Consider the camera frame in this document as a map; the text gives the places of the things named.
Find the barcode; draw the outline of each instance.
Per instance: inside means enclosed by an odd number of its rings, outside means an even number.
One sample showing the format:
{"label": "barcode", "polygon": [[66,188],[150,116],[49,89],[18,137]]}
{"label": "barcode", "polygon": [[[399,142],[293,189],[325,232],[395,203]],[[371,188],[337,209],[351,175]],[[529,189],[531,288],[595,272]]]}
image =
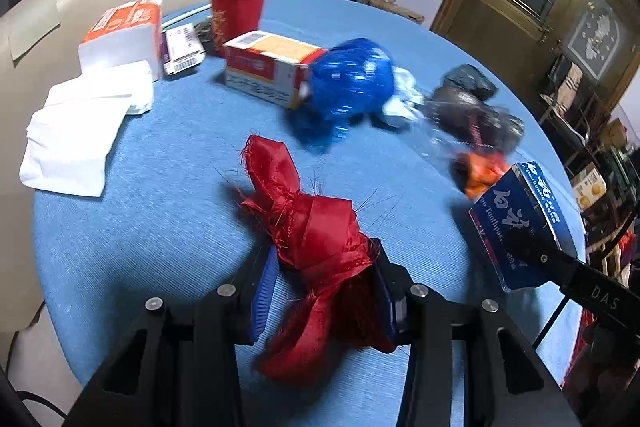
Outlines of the barcode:
{"label": "barcode", "polygon": [[238,41],[238,44],[252,44],[253,42],[257,41],[258,39],[263,38],[265,35],[266,35],[266,33],[263,33],[263,32],[249,33],[248,35],[242,37]]}
{"label": "barcode", "polygon": [[190,68],[191,66],[194,66],[197,63],[198,63],[198,57],[193,57],[193,58],[189,58],[188,60],[183,60],[182,62],[178,62],[175,65],[174,73],[185,70],[186,68]]}

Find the floor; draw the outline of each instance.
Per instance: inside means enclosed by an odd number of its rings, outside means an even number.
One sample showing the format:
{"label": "floor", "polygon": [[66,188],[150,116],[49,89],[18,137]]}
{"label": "floor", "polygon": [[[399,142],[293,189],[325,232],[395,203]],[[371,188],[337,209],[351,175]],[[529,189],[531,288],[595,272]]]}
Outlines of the floor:
{"label": "floor", "polygon": [[[9,343],[11,341],[12,335],[0,335],[0,349],[4,349],[5,336]],[[8,377],[17,391],[38,394],[67,413],[82,391],[66,363],[46,306],[40,311],[38,321],[18,334]],[[30,401],[25,404],[42,427],[62,425],[62,418],[47,407]]]}

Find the screw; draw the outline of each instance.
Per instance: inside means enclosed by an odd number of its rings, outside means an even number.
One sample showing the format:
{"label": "screw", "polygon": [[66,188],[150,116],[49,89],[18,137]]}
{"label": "screw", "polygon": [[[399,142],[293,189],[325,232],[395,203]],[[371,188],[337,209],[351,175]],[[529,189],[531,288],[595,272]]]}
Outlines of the screw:
{"label": "screw", "polygon": [[230,297],[236,293],[236,287],[232,284],[222,284],[218,286],[218,295],[221,297]]}
{"label": "screw", "polygon": [[482,309],[489,313],[495,313],[500,309],[500,306],[493,299],[485,299],[482,301]]}
{"label": "screw", "polygon": [[414,284],[413,286],[411,286],[411,293],[416,297],[426,297],[429,293],[429,288],[424,284]]}
{"label": "screw", "polygon": [[150,299],[147,299],[147,301],[145,302],[145,308],[150,312],[154,312],[162,308],[162,304],[163,302],[161,298],[151,297]]}

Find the red satin fabric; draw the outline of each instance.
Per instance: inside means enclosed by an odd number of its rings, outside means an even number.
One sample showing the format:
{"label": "red satin fabric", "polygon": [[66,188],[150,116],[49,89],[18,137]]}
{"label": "red satin fabric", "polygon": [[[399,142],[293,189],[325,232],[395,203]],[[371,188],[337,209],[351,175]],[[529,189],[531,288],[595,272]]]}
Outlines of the red satin fabric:
{"label": "red satin fabric", "polygon": [[331,331],[357,347],[392,352],[395,346],[377,320],[369,238],[351,201],[301,192],[282,142],[251,135],[242,159],[255,188],[242,206],[260,217],[280,262],[300,271],[308,292],[268,344],[258,369],[289,383],[312,380]]}

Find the blue toothpaste box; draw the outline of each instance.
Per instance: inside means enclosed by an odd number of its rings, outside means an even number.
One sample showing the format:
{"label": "blue toothpaste box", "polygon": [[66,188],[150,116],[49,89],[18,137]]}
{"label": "blue toothpaste box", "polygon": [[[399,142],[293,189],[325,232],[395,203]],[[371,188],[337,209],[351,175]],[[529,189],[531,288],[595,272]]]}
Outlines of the blue toothpaste box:
{"label": "blue toothpaste box", "polygon": [[469,215],[506,292],[540,286],[549,280],[541,270],[527,266],[505,249],[504,234],[511,227],[527,229],[531,235],[540,235],[560,250],[577,257],[560,206],[542,168],[535,162],[513,165],[480,196]]}

